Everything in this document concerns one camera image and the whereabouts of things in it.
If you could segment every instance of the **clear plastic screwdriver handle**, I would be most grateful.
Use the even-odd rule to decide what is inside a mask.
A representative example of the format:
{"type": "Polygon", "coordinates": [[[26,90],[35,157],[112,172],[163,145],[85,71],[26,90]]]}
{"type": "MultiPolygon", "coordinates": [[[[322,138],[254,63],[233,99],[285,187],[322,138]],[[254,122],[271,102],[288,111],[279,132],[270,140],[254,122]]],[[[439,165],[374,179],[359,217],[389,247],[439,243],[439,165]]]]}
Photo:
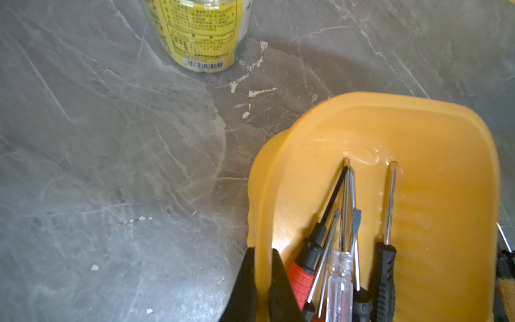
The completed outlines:
{"type": "Polygon", "coordinates": [[[349,252],[333,250],[333,264],[327,297],[327,322],[352,321],[352,256],[349,252]]]}

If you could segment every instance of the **black rubber grip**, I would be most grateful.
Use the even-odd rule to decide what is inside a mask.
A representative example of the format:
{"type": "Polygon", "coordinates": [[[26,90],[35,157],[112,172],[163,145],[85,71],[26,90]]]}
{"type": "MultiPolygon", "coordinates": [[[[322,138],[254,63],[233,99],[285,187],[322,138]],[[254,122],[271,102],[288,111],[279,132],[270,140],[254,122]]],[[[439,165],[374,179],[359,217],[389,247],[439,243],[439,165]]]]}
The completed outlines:
{"type": "Polygon", "coordinates": [[[395,284],[393,266],[397,250],[391,245],[375,245],[375,263],[370,279],[373,310],[372,322],[392,322],[395,313],[395,284]]]}
{"type": "Polygon", "coordinates": [[[306,319],[306,322],[311,322],[313,318],[315,317],[315,305],[313,303],[306,302],[304,304],[304,307],[302,308],[302,315],[304,315],[304,318],[306,319]]]}
{"type": "Polygon", "coordinates": [[[504,310],[503,298],[497,287],[493,295],[493,322],[509,322],[504,310]]]}
{"type": "Polygon", "coordinates": [[[515,278],[515,262],[513,261],[515,259],[515,254],[508,250],[503,250],[503,254],[508,257],[508,267],[510,269],[511,276],[515,278]]]}
{"type": "Polygon", "coordinates": [[[366,289],[354,290],[352,298],[352,322],[370,322],[372,297],[366,289]]]}
{"type": "Polygon", "coordinates": [[[322,241],[325,235],[325,226],[321,223],[316,223],[311,231],[310,237],[304,239],[304,247],[300,254],[295,259],[297,265],[302,267],[307,273],[313,275],[315,272],[315,265],[317,264],[318,255],[322,253],[322,241]]]}
{"type": "Polygon", "coordinates": [[[508,265],[508,261],[511,260],[508,256],[503,253],[497,253],[497,270],[496,276],[501,278],[511,278],[511,272],[508,265]]]}

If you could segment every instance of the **red rubber grip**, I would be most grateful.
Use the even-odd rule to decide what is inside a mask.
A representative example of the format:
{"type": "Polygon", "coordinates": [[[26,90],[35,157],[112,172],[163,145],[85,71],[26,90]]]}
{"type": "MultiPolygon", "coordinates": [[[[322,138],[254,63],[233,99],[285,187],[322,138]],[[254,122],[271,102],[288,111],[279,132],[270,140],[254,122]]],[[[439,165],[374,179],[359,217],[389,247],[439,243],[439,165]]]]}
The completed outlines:
{"type": "Polygon", "coordinates": [[[302,310],[310,292],[311,284],[313,284],[313,275],[310,275],[296,262],[293,262],[288,270],[288,280],[293,289],[293,294],[295,294],[295,299],[302,310]]]}

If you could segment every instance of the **gray marble countertop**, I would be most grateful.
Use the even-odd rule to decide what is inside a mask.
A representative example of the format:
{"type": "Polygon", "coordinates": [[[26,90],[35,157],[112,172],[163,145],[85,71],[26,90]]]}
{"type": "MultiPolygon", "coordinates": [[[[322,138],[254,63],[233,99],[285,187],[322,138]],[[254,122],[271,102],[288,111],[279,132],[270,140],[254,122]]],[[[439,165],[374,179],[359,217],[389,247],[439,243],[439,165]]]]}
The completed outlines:
{"type": "Polygon", "coordinates": [[[506,0],[257,0],[241,62],[211,75],[171,60],[138,0],[4,1],[0,21],[2,321],[216,320],[246,249],[254,157],[352,91],[479,113],[515,244],[506,0]]]}

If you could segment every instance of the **screwdriver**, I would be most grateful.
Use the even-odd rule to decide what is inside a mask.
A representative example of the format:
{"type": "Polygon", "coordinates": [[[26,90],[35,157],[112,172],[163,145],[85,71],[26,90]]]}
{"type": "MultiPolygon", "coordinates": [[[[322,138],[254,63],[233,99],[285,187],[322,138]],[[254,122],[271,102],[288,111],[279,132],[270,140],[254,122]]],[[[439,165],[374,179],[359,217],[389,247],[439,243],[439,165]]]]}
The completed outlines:
{"type": "MultiPolygon", "coordinates": [[[[334,269],[334,251],[331,253],[331,258],[333,258],[333,269],[334,269]]],[[[323,302],[325,301],[325,292],[327,290],[327,283],[329,278],[329,271],[331,269],[331,258],[327,258],[325,261],[325,269],[322,279],[322,290],[320,291],[320,300],[318,301],[318,311],[317,318],[322,319],[322,311],[323,311],[323,302]]]]}
{"type": "Polygon", "coordinates": [[[313,274],[315,273],[315,265],[317,263],[318,256],[322,253],[321,245],[326,231],[325,224],[331,214],[331,210],[336,197],[338,196],[338,192],[341,188],[342,182],[344,181],[347,170],[348,167],[344,166],[322,219],[319,223],[315,224],[309,238],[304,239],[304,246],[302,247],[300,254],[288,270],[288,280],[290,281],[291,288],[295,294],[295,299],[297,300],[297,304],[301,310],[304,308],[308,293],[313,284],[313,274]]]}
{"type": "MultiPolygon", "coordinates": [[[[344,164],[350,164],[349,158],[344,159],[344,164]]],[[[348,172],[352,173],[352,167],[349,166],[348,172]]],[[[345,177],[344,188],[342,192],[342,202],[341,202],[341,222],[340,222],[340,247],[341,251],[345,251],[345,243],[347,242],[347,224],[349,222],[348,219],[348,210],[349,210],[349,188],[350,188],[350,175],[345,177]]]]}
{"type": "Polygon", "coordinates": [[[307,296],[306,303],[304,304],[304,307],[302,309],[302,315],[304,315],[304,318],[307,322],[311,322],[314,317],[316,316],[317,309],[315,305],[313,304],[313,296],[315,295],[315,291],[317,289],[318,280],[320,279],[320,274],[322,273],[322,270],[324,267],[326,267],[330,262],[330,252],[331,249],[333,249],[333,242],[334,242],[334,234],[336,232],[336,226],[338,225],[338,221],[341,217],[341,211],[336,210],[335,214],[333,216],[333,222],[331,223],[331,228],[329,230],[328,236],[325,239],[325,244],[323,247],[323,253],[320,256],[320,261],[318,262],[317,269],[315,271],[315,276],[313,278],[313,284],[311,285],[310,292],[307,296]]]}
{"type": "Polygon", "coordinates": [[[506,252],[503,251],[497,254],[496,288],[501,295],[508,320],[515,321],[515,280],[510,272],[510,264],[513,264],[513,259],[510,256],[512,255],[511,247],[501,226],[497,224],[497,227],[509,253],[506,254],[506,252]]]}
{"type": "Polygon", "coordinates": [[[391,219],[393,215],[393,195],[397,176],[397,163],[390,162],[390,183],[388,198],[388,219],[384,243],[375,245],[375,265],[370,279],[370,292],[373,299],[371,318],[373,322],[392,322],[395,312],[395,284],[393,266],[397,250],[390,245],[391,219]]]}
{"type": "Polygon", "coordinates": [[[352,301],[352,322],[370,322],[372,311],[372,296],[361,287],[359,274],[359,246],[354,242],[354,295],[352,301]]]}
{"type": "Polygon", "coordinates": [[[351,254],[354,253],[354,292],[352,296],[352,322],[370,322],[370,312],[372,311],[372,297],[370,293],[361,287],[361,276],[359,271],[359,245],[357,241],[357,232],[359,229],[355,227],[361,223],[361,211],[356,209],[356,179],[354,177],[354,169],[349,169],[349,188],[351,195],[352,208],[352,230],[353,236],[350,244],[351,254]]]}
{"type": "MultiPolygon", "coordinates": [[[[343,193],[344,200],[342,201],[344,217],[347,217],[348,212],[348,197],[349,190],[352,198],[352,236],[351,242],[356,239],[357,231],[361,224],[361,210],[356,209],[355,201],[355,185],[353,182],[354,170],[349,167],[349,172],[346,177],[345,191],[343,193]]],[[[333,264],[331,266],[331,276],[329,278],[329,290],[327,295],[327,308],[326,308],[326,321],[327,322],[351,322],[352,321],[352,297],[354,287],[352,285],[352,253],[346,252],[346,232],[347,221],[344,219],[340,223],[340,243],[339,250],[333,250],[333,264]]],[[[321,306],[319,307],[318,316],[321,315],[321,306]]]]}

